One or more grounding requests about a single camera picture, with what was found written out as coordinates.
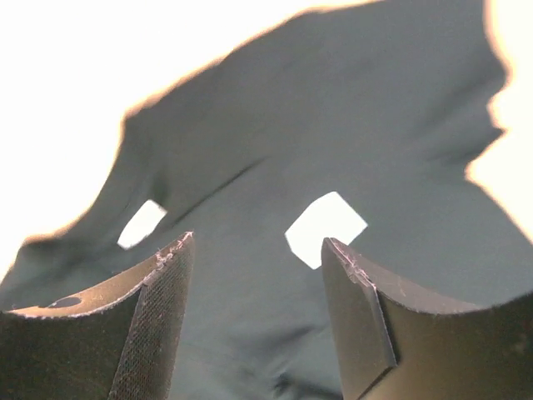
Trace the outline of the black t shirt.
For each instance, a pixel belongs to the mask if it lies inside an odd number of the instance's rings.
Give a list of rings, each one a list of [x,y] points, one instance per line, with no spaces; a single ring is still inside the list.
[[[466,167],[501,131],[481,1],[385,1],[285,22],[125,122],[87,214],[22,246],[1,313],[132,268],[185,233],[166,399],[346,399],[321,270],[334,238],[480,308],[532,296],[532,246]]]

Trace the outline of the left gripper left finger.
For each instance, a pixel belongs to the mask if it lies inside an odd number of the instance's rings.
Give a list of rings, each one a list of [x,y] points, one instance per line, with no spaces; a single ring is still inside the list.
[[[1,313],[3,399],[166,399],[194,262],[190,232],[48,307]]]

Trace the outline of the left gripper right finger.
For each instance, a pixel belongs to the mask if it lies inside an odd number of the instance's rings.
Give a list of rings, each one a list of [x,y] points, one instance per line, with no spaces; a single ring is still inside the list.
[[[321,270],[346,399],[529,399],[532,296],[482,308],[328,238]]]

